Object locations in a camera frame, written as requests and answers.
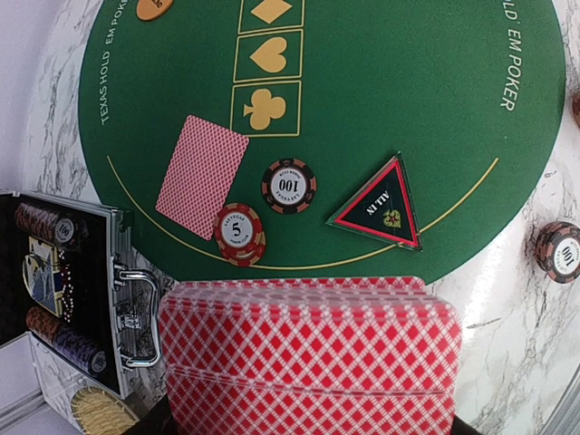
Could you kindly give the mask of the red chips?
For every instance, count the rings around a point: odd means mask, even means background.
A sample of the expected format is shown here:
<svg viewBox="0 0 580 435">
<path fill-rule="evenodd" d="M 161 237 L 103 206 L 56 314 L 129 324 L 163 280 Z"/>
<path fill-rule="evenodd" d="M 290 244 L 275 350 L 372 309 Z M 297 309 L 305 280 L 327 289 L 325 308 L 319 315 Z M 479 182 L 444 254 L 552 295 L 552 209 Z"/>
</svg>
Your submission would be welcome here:
<svg viewBox="0 0 580 435">
<path fill-rule="evenodd" d="M 234 266 L 252 266 L 266 251 L 262 221 L 250 206 L 243 203 L 227 204 L 218 212 L 214 236 L 220 253 Z"/>
</svg>

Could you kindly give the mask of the black triangular all-in button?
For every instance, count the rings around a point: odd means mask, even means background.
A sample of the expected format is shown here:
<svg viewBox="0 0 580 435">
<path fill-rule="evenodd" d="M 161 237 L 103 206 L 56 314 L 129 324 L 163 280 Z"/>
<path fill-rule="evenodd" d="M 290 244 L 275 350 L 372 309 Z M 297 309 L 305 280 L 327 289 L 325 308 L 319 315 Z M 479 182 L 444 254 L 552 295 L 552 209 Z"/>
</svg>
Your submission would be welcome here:
<svg viewBox="0 0 580 435">
<path fill-rule="evenodd" d="M 422 250 L 421 232 L 402 155 L 393 155 L 327 220 L 340 228 L 410 250 Z"/>
</svg>

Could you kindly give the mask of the red card seat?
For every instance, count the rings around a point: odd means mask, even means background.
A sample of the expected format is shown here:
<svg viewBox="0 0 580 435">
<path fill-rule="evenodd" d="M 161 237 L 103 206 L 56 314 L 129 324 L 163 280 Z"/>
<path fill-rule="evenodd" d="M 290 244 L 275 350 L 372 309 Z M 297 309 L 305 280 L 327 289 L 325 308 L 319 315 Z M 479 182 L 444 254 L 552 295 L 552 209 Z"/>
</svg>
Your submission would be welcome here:
<svg viewBox="0 0 580 435">
<path fill-rule="evenodd" d="M 193 234 L 210 240 L 249 138 L 189 115 L 179 134 L 155 209 Z"/>
</svg>

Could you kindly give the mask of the red playing card deck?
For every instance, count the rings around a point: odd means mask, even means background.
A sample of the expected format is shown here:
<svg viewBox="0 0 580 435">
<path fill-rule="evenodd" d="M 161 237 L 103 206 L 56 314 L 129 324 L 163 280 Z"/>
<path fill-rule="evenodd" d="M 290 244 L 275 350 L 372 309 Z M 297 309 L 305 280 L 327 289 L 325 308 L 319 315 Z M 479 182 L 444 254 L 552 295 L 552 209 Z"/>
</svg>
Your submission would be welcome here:
<svg viewBox="0 0 580 435">
<path fill-rule="evenodd" d="M 461 328 L 417 277 L 189 282 L 159 332 L 182 434 L 448 434 Z"/>
</svg>

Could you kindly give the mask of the orange round blind button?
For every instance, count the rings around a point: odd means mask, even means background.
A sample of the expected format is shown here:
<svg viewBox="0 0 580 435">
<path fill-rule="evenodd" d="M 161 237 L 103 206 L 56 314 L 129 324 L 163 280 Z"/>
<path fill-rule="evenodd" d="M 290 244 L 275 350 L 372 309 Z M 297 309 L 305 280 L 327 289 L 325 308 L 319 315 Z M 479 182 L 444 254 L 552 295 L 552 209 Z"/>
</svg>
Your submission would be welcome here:
<svg viewBox="0 0 580 435">
<path fill-rule="evenodd" d="M 139 0 L 136 15 L 141 21 L 153 21 L 164 15 L 173 5 L 173 0 Z"/>
</svg>

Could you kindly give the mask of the dark brown poker chip stack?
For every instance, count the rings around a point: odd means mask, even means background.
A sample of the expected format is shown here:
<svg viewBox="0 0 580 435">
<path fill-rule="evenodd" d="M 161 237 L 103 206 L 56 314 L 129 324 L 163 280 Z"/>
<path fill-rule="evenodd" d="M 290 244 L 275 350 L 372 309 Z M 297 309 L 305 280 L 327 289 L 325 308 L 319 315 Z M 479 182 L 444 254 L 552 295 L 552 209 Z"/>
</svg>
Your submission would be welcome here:
<svg viewBox="0 0 580 435">
<path fill-rule="evenodd" d="M 559 284 L 569 284 L 579 277 L 579 227 L 554 221 L 539 232 L 534 257 L 547 275 Z"/>
</svg>

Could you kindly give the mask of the red poker chip stack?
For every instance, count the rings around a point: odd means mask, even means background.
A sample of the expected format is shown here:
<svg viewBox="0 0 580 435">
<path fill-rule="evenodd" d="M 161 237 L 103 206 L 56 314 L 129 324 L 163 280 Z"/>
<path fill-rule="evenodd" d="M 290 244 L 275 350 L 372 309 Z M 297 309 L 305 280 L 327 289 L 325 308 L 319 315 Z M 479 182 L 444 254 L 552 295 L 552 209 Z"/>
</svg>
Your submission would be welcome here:
<svg viewBox="0 0 580 435">
<path fill-rule="evenodd" d="M 575 92 L 572 97 L 572 114 L 575 124 L 580 128 L 580 91 Z"/>
</svg>

